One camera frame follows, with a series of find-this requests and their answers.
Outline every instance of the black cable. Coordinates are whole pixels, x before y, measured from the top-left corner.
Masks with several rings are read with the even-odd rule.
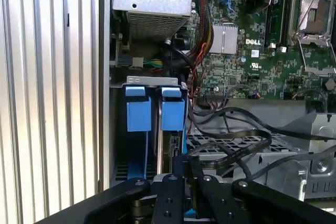
[[[252,89],[250,86],[248,85],[244,85],[244,84],[239,84],[239,85],[236,85],[232,88],[230,88],[226,94],[224,95],[223,97],[223,102],[222,102],[222,106],[226,106],[227,102],[228,102],[228,98],[229,96],[234,92],[236,91],[237,89],[248,89],[249,91],[255,93],[255,94],[258,94],[258,92],[254,89]],[[197,115],[197,116],[208,116],[208,115],[212,115],[213,116],[213,113],[214,111],[213,110],[202,110],[202,111],[194,111],[194,114]]]
[[[288,157],[281,158],[270,165],[266,166],[265,168],[261,169],[260,171],[254,173],[252,175],[252,179],[257,179],[261,177],[263,174],[267,173],[269,170],[285,163],[290,160],[296,160],[296,161],[307,161],[307,160],[315,160],[315,159],[323,159],[324,157],[329,156],[331,153],[336,152],[336,145],[326,149],[323,152],[320,153],[315,153],[315,154],[297,154],[297,155],[292,155]]]
[[[226,115],[225,118],[227,118],[227,119],[231,119],[231,120],[236,120],[236,121],[241,121],[241,122],[243,122],[243,123],[247,123],[247,124],[253,126],[254,128],[260,130],[260,127],[259,127],[257,124],[255,124],[255,123],[253,123],[253,122],[250,122],[250,121],[248,121],[248,120],[240,119],[240,118],[234,118],[233,116],[229,116],[229,115]]]
[[[226,129],[227,129],[227,132],[230,133],[230,127],[229,127],[229,124],[227,123],[225,113],[223,114],[223,119],[224,119],[224,123],[225,123]]]
[[[233,163],[240,162],[240,159],[242,157],[245,157],[255,152],[259,152],[263,150],[264,148],[267,148],[272,143],[271,134],[266,131],[262,131],[262,130],[239,131],[239,132],[226,133],[226,134],[223,134],[223,133],[215,134],[215,133],[205,132],[196,123],[191,104],[188,107],[188,112],[189,112],[190,118],[192,119],[192,122],[194,123],[195,127],[198,129],[200,133],[202,133],[205,136],[215,138],[215,139],[242,138],[246,136],[260,136],[264,138],[264,140],[258,143],[255,143],[253,145],[250,145],[248,147],[241,148],[233,152],[232,154],[227,155],[224,158],[221,158],[215,161],[201,161],[201,165],[205,168],[219,169],[221,167],[228,167],[229,165]]]
[[[176,47],[174,47],[172,45],[168,45],[166,43],[163,43],[162,47],[165,48],[165,49],[168,49],[175,56],[178,56],[181,59],[182,62],[184,62],[185,64],[187,64],[190,67],[190,69],[192,71],[194,71],[195,64],[194,64],[194,62],[190,58],[188,58],[188,56],[185,53],[183,53],[178,48],[176,48]],[[174,68],[184,67],[185,64],[181,65],[180,61],[171,61],[170,68],[174,69]],[[194,81],[193,81],[193,88],[194,88],[194,90],[196,90],[197,84],[198,84],[198,73],[197,73],[197,70],[195,70],[195,78],[194,78]]]
[[[244,116],[247,116],[248,118],[251,118],[253,121],[260,124],[265,129],[267,129],[271,132],[274,132],[274,133],[281,134],[281,135],[291,136],[291,137],[296,137],[296,138],[303,138],[303,139],[307,139],[307,140],[318,140],[318,141],[336,140],[336,138],[333,138],[333,137],[316,136],[316,135],[310,135],[310,134],[306,134],[306,133],[298,133],[298,132],[286,131],[286,130],[282,130],[282,129],[279,129],[279,128],[275,128],[275,127],[272,127],[272,126],[268,125],[267,123],[263,122],[262,120],[260,120],[258,117],[256,117],[255,115],[253,115],[249,111],[241,109],[241,108],[237,108],[237,107],[222,108],[222,109],[216,111],[215,113],[213,113],[207,120],[211,121],[215,116],[221,116],[223,113],[231,112],[231,111],[241,113]]]
[[[203,144],[201,146],[198,146],[196,148],[194,148],[193,150],[189,151],[186,153],[186,156],[187,157],[190,157],[202,150],[205,150],[207,148],[210,148],[210,147],[217,147],[219,148],[220,150],[222,150],[226,155],[232,155],[233,151],[231,151],[227,146],[225,146],[224,144],[220,144],[220,143],[217,143],[217,142],[209,142],[209,143],[206,143],[206,144]],[[239,160],[237,162],[237,165],[243,170],[243,173],[245,174],[246,178],[251,178],[251,171],[250,169],[248,168],[248,166],[245,164],[244,161],[242,160]]]
[[[255,155],[257,155],[257,153],[253,153],[251,155],[249,155],[246,159],[244,159],[244,162],[245,163],[248,163]],[[234,166],[230,167],[228,170],[225,170],[222,174],[221,174],[221,177],[224,177],[226,174],[234,171],[235,169],[237,169],[239,167],[238,164],[235,164]]]

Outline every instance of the chip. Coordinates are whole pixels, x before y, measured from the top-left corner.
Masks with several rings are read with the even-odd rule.
[[[262,83],[261,84],[261,90],[268,90],[268,84],[267,83]]]
[[[229,78],[229,84],[230,85],[236,85],[237,78],[236,77],[230,77]]]

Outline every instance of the screw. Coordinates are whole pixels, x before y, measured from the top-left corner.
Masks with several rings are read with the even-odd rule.
[[[317,164],[317,168],[320,170],[321,173],[324,173],[328,169],[327,165],[322,161]]]
[[[248,187],[248,183],[246,183],[245,181],[240,181],[238,183],[238,185],[242,186],[242,187]]]
[[[210,181],[212,178],[211,178],[210,176],[206,175],[206,176],[203,177],[203,179],[204,179],[205,181]]]
[[[136,186],[142,186],[144,184],[144,181],[138,180],[137,182],[135,182]]]
[[[169,179],[170,179],[170,180],[177,180],[177,177],[174,176],[174,175],[171,175],[171,176],[169,177]]]

